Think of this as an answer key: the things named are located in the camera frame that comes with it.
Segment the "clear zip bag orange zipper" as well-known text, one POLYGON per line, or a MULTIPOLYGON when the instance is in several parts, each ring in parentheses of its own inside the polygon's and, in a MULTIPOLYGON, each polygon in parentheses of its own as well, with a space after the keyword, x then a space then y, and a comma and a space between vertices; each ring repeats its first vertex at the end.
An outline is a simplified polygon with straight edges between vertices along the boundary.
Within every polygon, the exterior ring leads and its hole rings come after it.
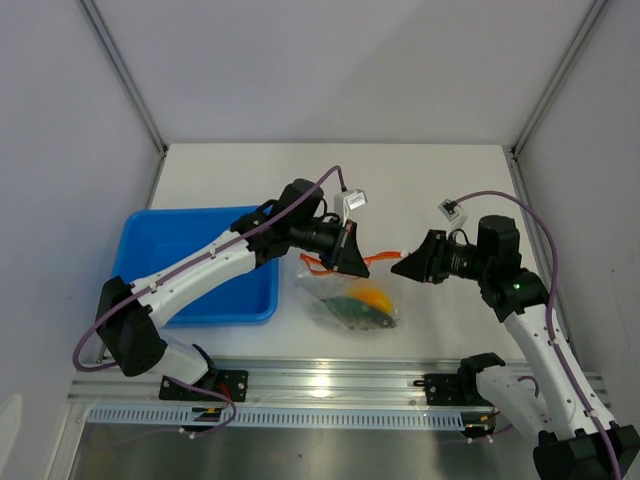
POLYGON ((352 332, 382 332, 401 323, 400 290, 390 267, 408 255, 387 250, 364 258, 370 276, 361 278, 324 267, 312 255, 301 253, 296 293, 311 319, 324 328, 352 332))

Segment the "yellow orange mango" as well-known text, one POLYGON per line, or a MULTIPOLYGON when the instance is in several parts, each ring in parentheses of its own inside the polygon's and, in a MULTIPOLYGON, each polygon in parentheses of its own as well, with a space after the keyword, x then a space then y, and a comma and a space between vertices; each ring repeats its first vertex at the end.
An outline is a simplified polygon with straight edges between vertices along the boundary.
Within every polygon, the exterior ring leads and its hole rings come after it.
POLYGON ((386 313, 392 312, 394 304, 387 293, 381 288, 368 285, 355 285, 350 287, 347 295, 357 299, 366 305, 386 313))

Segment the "dark green cucumber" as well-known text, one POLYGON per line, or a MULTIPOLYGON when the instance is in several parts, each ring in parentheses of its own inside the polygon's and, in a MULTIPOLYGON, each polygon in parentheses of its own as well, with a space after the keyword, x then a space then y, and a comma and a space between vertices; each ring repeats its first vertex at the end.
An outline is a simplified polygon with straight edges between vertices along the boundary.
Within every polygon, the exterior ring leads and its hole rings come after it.
POLYGON ((349 330, 394 329, 397 326, 389 313, 356 298, 334 296, 323 299, 322 303, 349 330))

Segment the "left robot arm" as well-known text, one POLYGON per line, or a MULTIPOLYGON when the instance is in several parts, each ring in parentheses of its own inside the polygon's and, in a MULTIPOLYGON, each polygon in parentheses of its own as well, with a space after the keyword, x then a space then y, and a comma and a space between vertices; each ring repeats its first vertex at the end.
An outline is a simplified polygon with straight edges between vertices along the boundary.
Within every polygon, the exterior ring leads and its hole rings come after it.
POLYGON ((319 214, 322 189, 296 179, 278 198, 241 216, 184 259, 131 282, 119 276, 109 279, 102 286, 95 331, 114 366, 126 377, 159 372, 181 382, 192 398, 209 398, 217 387, 213 360, 195 344, 162 337, 161 329, 202 296, 292 248, 316 254, 331 272, 368 277, 357 224, 350 217, 366 201, 363 190, 343 188, 334 197, 334 209, 319 214))

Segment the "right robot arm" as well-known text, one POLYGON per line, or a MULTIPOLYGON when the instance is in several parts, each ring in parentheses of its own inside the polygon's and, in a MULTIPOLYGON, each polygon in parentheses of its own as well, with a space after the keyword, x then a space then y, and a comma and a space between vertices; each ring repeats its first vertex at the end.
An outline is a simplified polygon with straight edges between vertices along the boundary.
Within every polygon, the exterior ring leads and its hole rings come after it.
POLYGON ((464 401, 485 400, 505 414, 532 443, 540 478, 621 479, 639 453, 639 434, 620 425, 595 393, 562 334, 550 293, 522 267, 519 247, 514 220, 489 215, 480 219, 475 243, 431 230, 391 271, 420 283, 457 277, 478 284, 524 354, 537 390, 527 390, 494 353, 463 359, 456 389, 464 401))

